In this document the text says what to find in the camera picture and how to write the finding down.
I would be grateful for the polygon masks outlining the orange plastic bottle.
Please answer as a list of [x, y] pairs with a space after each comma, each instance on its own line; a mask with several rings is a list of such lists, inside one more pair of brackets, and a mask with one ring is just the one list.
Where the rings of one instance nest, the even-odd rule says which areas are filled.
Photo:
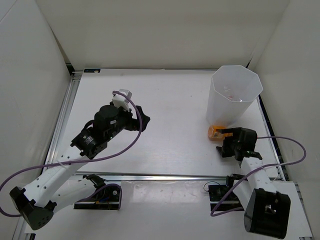
[[211, 125], [208, 128], [207, 136], [210, 141], [223, 141], [225, 135], [220, 133], [218, 130], [225, 129], [224, 126]]

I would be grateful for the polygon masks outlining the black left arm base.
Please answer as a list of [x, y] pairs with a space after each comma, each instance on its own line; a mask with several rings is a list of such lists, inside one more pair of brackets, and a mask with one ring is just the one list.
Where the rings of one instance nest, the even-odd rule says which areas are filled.
[[85, 200], [75, 202], [75, 210], [110, 210], [118, 211], [122, 205], [121, 181], [109, 181], [96, 174], [84, 175], [83, 179], [89, 180], [97, 193]]

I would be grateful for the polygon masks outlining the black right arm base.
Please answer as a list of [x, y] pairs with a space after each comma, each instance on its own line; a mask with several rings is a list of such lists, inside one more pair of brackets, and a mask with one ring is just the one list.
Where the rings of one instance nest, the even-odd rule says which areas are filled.
[[[209, 181], [204, 184], [203, 190], [209, 194], [209, 203], [210, 210], [217, 205], [217, 203], [223, 198], [223, 196], [229, 191], [229, 189], [233, 186], [235, 181], [240, 180], [243, 175], [240, 174], [231, 174], [227, 176], [225, 179], [225, 183], [221, 181]], [[238, 197], [232, 192], [230, 195], [223, 201], [223, 203], [217, 208], [217, 212], [229, 211], [232, 209], [236, 209], [236, 211], [244, 211], [240, 200]]]

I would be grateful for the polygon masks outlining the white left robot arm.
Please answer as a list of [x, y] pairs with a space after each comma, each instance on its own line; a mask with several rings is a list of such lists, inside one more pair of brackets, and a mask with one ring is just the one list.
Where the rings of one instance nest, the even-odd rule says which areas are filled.
[[106, 184], [96, 174], [84, 175], [79, 181], [70, 177], [107, 148], [108, 142], [123, 130], [143, 132], [149, 121], [141, 106], [136, 106], [136, 118], [132, 111], [113, 104], [102, 106], [71, 141], [61, 160], [75, 157], [66, 165], [49, 167], [43, 174], [25, 187], [14, 187], [9, 195], [14, 206], [32, 230], [43, 228], [61, 209], [76, 202], [99, 201], [105, 197]]

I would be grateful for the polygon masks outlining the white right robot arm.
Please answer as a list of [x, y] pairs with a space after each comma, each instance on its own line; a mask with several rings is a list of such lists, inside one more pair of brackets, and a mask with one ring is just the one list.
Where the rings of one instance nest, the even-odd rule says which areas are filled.
[[239, 199], [244, 209], [244, 228], [249, 233], [284, 239], [287, 235], [291, 200], [272, 184], [263, 168], [263, 158], [255, 150], [256, 131], [243, 127], [218, 129], [222, 146], [216, 149], [222, 158], [234, 157], [241, 176], [225, 186], [230, 200]]

